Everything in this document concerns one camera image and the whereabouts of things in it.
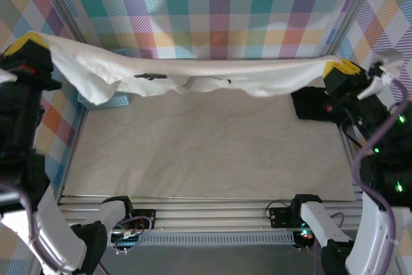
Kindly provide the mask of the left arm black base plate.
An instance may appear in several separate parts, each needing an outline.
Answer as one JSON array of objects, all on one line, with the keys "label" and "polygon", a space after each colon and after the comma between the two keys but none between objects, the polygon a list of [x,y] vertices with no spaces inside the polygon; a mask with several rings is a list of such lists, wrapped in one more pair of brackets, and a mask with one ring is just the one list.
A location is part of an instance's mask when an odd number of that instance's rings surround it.
[{"label": "left arm black base plate", "polygon": [[146,230],[152,225],[155,226],[156,210],[155,209],[133,209],[131,214],[117,223],[114,229],[137,229],[138,231]]}]

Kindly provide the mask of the white t-shirt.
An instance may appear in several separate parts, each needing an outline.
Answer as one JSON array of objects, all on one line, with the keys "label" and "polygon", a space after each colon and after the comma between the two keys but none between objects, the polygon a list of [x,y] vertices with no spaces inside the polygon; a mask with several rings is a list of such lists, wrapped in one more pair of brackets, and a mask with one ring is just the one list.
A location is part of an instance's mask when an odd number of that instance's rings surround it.
[{"label": "white t-shirt", "polygon": [[335,56],[309,59],[205,61],[138,59],[62,37],[28,32],[49,49],[52,63],[89,102],[100,105],[115,92],[142,97],[242,90],[254,97],[292,93],[321,77]]}]

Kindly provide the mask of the aluminium side rail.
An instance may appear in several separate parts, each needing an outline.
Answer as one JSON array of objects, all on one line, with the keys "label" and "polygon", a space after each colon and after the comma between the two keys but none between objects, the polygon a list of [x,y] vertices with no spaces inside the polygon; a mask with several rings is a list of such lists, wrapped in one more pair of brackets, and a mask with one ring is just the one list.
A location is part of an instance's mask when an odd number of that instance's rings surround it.
[{"label": "aluminium side rail", "polygon": [[[343,150],[345,152],[346,159],[350,166],[350,176],[351,176],[351,166],[353,164],[353,159],[355,158],[355,153],[357,146],[345,135],[340,126],[337,126],[337,131],[342,142]],[[353,181],[351,178],[351,186],[355,195],[356,202],[362,202],[362,189]]]},{"label": "aluminium side rail", "polygon": [[71,148],[71,151],[70,151],[70,154],[69,154],[69,157],[68,157],[68,161],[67,161],[67,164],[66,164],[66,167],[65,167],[65,170],[64,170],[64,174],[63,174],[63,177],[62,177],[62,181],[61,181],[61,184],[60,184],[60,187],[59,187],[59,190],[58,190],[58,194],[56,196],[57,205],[60,205],[61,198],[63,197],[63,193],[64,193],[64,190],[65,190],[65,187],[66,187],[66,183],[68,181],[68,176],[70,174],[70,169],[71,169],[71,165],[72,165],[72,162],[73,162],[73,158],[75,156],[75,152],[77,150],[77,146],[79,144],[79,140],[80,140],[82,130],[83,130],[84,124],[86,122],[87,116],[88,116],[88,109],[84,108],[83,111],[82,111],[81,118],[79,120],[79,127],[78,127],[78,130],[77,130],[77,133],[76,133],[76,135],[74,137],[74,140],[73,140],[73,147]]}]

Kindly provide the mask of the black t-shirt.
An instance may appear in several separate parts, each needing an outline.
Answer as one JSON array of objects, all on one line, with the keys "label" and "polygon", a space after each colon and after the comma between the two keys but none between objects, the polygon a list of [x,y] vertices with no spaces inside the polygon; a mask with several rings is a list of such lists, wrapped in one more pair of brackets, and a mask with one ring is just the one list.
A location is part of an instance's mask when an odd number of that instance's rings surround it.
[{"label": "black t-shirt", "polygon": [[334,117],[327,106],[330,96],[325,88],[307,86],[291,94],[295,114],[301,120],[334,122]]}]

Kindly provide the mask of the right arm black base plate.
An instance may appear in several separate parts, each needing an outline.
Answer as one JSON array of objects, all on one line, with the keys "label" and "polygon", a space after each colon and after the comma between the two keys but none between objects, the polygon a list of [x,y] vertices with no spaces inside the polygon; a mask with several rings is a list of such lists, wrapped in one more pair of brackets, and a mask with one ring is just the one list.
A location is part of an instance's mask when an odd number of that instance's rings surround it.
[{"label": "right arm black base plate", "polygon": [[269,219],[272,228],[302,228],[305,223],[292,214],[289,207],[271,207]]}]

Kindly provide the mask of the blue plastic basket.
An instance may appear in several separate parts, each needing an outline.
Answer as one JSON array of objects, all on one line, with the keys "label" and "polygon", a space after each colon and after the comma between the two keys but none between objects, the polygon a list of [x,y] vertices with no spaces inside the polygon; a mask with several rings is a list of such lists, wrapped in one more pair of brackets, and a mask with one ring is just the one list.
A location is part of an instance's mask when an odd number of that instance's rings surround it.
[{"label": "blue plastic basket", "polygon": [[83,97],[80,93],[77,96],[77,100],[81,103],[86,109],[88,110],[96,110],[96,109],[106,109],[106,108],[117,108],[122,106],[128,106],[131,101],[131,96],[128,93],[114,92],[113,96],[105,103],[95,105],[89,102],[85,97]]}]

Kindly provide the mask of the aluminium mounting rail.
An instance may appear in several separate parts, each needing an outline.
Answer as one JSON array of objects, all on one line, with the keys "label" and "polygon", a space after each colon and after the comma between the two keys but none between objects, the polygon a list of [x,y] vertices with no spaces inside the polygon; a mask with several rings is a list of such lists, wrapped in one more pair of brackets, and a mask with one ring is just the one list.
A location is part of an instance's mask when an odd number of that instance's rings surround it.
[{"label": "aluminium mounting rail", "polygon": [[[69,223],[80,223],[97,214],[107,196],[63,195],[59,208]],[[326,201],[328,214],[344,214],[344,230],[356,230],[359,226],[362,200]],[[130,198],[134,209],[155,209],[155,232],[258,232],[271,230],[267,205],[285,207],[288,200],[230,199],[230,198]]]}]

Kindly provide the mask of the aluminium frame post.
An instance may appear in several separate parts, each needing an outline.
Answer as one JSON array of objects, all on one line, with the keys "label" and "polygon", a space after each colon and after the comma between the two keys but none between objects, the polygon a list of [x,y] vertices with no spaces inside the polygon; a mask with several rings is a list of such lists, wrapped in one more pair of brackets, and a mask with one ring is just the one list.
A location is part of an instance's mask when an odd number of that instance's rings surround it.
[{"label": "aluminium frame post", "polygon": [[81,0],[52,0],[74,39],[87,44],[98,43],[97,36]]},{"label": "aluminium frame post", "polygon": [[337,7],[326,24],[321,55],[333,55],[339,50],[350,26],[358,16],[366,0],[337,0]]}]

